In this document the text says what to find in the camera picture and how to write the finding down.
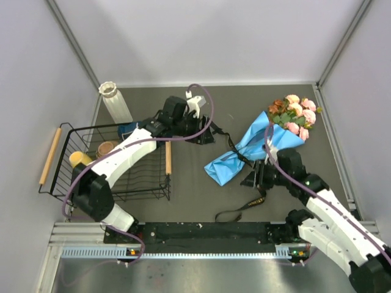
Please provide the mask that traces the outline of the blue wrapping paper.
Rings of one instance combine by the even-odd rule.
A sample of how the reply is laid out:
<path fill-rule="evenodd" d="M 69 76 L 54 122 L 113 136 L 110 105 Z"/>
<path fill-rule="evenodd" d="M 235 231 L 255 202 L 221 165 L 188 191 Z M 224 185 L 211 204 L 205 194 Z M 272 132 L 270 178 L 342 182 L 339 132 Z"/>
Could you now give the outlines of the blue wrapping paper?
<path fill-rule="evenodd" d="M 266 151 L 264 133 L 269 125 L 266 112 L 262 112 L 249 126 L 245 135 L 235 145 L 235 151 L 228 151 L 204 166 L 206 173 L 220 186 L 225 185 L 233 179 L 245 166 L 238 155 L 244 156 L 249 162 L 265 159 Z M 271 148 L 282 150 L 294 148 L 304 144 L 304 141 L 289 130 L 284 130 L 278 125 L 271 128 L 273 131 Z"/>

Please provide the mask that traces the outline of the black ribbon gold lettering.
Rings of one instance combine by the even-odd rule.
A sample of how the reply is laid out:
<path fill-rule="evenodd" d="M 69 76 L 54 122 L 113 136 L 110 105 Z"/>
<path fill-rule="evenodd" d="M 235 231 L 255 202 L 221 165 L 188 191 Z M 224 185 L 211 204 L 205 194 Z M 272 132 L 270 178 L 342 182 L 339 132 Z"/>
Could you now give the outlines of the black ribbon gold lettering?
<path fill-rule="evenodd" d="M 222 128 L 218 127 L 215 123 L 211 123 L 210 126 L 213 129 L 213 132 L 212 132 L 213 134 L 220 134 L 220 135 L 227 136 L 227 143 L 230 147 L 230 151 L 236 150 L 235 145 L 237 143 L 233 142 L 233 140 L 228 132 L 223 131 Z M 238 155 L 238 157 L 240 160 L 245 162 L 245 165 L 248 165 L 254 171 L 254 165 L 255 165 L 256 161 L 251 163 L 244 156 L 242 156 L 240 154 Z M 221 219 L 221 216 L 223 216 L 224 214 L 235 213 L 236 217 L 234 217 L 233 219 L 228 219 L 228 222 L 238 222 L 239 220 L 242 219 L 243 211 L 263 204 L 266 200 L 266 190 L 263 190 L 260 187 L 256 187 L 256 188 L 257 188 L 258 192 L 260 193 L 260 196 L 258 198 L 251 200 L 250 202 L 246 203 L 244 206 L 242 206 L 238 209 L 226 210 L 226 211 L 219 212 L 215 215 L 214 220 L 216 222 L 222 222 L 223 220 Z"/>

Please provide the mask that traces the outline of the pink and brown flower bouquet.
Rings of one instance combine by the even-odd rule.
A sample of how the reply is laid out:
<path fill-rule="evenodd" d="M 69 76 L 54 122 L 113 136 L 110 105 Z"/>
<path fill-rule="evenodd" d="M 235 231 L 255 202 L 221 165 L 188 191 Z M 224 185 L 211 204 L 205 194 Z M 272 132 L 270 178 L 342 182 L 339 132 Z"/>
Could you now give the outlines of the pink and brown flower bouquet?
<path fill-rule="evenodd" d="M 303 141 L 309 138 L 310 130 L 316 123 L 317 116 L 323 109 L 312 100 L 290 94 L 283 99 L 276 99 L 268 106 L 269 121 L 289 130 Z"/>

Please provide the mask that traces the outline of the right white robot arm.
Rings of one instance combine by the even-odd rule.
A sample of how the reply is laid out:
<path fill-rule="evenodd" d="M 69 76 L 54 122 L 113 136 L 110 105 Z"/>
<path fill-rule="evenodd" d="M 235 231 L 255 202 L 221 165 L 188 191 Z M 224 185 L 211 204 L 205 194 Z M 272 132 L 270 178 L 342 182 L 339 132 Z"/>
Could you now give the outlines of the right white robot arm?
<path fill-rule="evenodd" d="M 290 211 L 282 231 L 269 238 L 314 245 L 346 273 L 356 292 L 390 292 L 390 246 L 364 227 L 319 175 L 306 170 L 296 150 L 265 151 L 255 169 L 261 195 L 283 186 L 305 207 Z"/>

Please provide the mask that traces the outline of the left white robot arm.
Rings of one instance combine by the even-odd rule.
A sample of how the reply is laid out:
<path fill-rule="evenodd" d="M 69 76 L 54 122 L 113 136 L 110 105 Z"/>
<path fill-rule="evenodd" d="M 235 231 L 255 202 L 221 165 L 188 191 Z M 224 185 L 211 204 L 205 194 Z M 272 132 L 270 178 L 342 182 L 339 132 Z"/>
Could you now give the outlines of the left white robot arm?
<path fill-rule="evenodd" d="M 203 96 L 170 96 L 163 109 L 147 118 L 107 155 L 73 169 L 68 199 L 95 222 L 117 230 L 125 242 L 138 237 L 137 220 L 114 201 L 112 187 L 117 180 L 144 156 L 154 152 L 161 143 L 172 140 L 195 142 L 210 125 L 210 119 L 200 115 L 206 103 Z"/>

